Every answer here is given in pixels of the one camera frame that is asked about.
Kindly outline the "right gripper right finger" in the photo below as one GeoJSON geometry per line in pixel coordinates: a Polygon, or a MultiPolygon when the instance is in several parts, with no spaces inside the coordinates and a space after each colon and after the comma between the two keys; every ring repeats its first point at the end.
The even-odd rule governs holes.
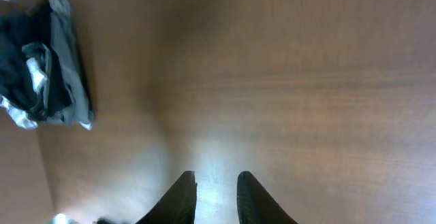
{"type": "Polygon", "coordinates": [[[297,224],[251,172],[238,175],[236,202],[240,224],[297,224]]]}

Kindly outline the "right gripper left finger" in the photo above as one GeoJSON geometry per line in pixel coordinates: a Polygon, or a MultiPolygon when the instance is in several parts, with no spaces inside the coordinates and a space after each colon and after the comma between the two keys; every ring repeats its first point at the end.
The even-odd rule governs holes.
{"type": "Polygon", "coordinates": [[[193,224],[196,203],[197,183],[194,171],[185,171],[136,224],[193,224]]]}

